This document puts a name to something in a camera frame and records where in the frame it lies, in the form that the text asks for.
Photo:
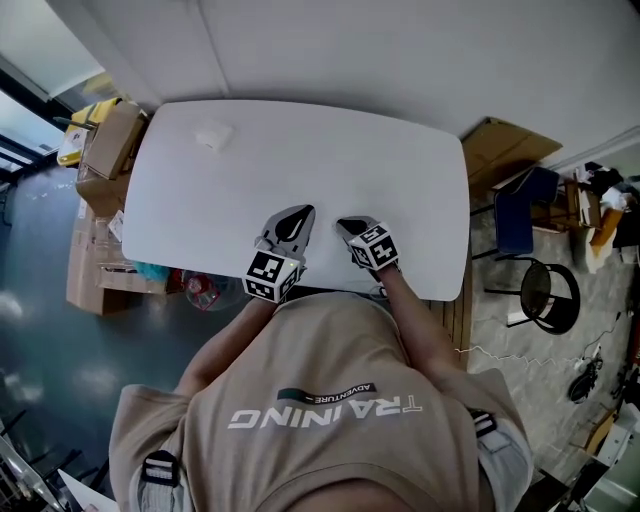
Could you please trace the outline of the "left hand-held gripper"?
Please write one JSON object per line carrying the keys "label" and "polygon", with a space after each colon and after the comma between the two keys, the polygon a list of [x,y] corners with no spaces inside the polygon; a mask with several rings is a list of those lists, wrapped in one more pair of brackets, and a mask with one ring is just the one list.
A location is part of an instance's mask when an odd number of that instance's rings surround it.
{"label": "left hand-held gripper", "polygon": [[248,295],[271,303],[284,300],[306,270],[304,252],[315,217],[312,205],[297,205],[268,219],[264,236],[255,240],[255,254],[243,276]]}

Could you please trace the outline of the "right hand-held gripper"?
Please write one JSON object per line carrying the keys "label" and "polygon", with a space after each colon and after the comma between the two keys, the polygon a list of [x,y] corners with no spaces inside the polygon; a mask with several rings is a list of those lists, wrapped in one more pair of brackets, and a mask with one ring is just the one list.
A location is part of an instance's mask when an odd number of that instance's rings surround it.
{"label": "right hand-held gripper", "polygon": [[339,218],[335,228],[347,243],[352,261],[368,271],[376,282],[380,281],[379,270],[399,268],[400,253],[386,223],[369,216],[349,216]]}

